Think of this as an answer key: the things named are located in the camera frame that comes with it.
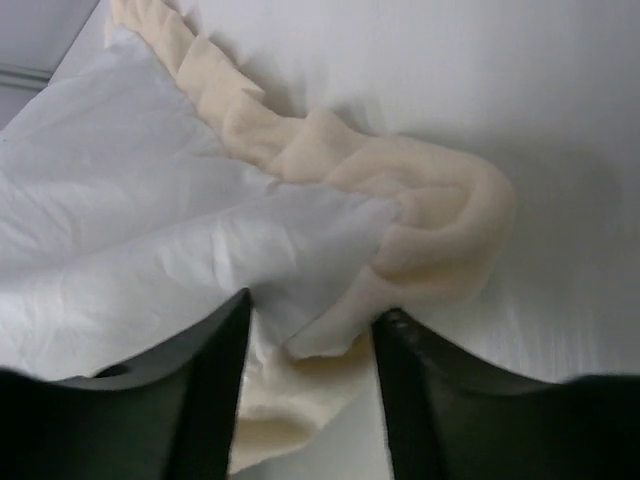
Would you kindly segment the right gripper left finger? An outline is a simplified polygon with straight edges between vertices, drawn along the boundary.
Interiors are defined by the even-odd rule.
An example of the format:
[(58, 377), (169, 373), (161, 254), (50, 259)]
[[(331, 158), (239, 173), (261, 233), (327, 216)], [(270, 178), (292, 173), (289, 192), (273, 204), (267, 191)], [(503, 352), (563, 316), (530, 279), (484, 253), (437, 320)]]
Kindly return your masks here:
[(224, 479), (252, 299), (93, 377), (1, 370), (4, 479)]

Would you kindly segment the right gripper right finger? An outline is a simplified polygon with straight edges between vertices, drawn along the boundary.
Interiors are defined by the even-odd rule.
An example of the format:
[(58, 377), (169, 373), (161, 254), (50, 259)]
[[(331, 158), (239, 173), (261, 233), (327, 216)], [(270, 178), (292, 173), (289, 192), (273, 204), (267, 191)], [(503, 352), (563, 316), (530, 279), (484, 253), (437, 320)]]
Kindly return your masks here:
[(639, 379), (548, 383), (500, 368), (400, 309), (372, 340), (397, 479), (635, 479)]

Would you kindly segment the grey cream ruffled pillowcase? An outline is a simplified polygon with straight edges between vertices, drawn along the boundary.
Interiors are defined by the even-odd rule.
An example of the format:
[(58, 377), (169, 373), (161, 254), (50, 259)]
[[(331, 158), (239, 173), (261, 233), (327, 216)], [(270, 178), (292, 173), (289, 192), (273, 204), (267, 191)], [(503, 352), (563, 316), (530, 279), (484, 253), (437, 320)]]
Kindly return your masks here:
[(239, 472), (355, 398), (374, 315), (482, 289), (514, 191), (468, 153), (274, 113), (161, 1), (112, 15), (94, 62), (1, 133), (1, 362), (90, 375), (249, 288)]

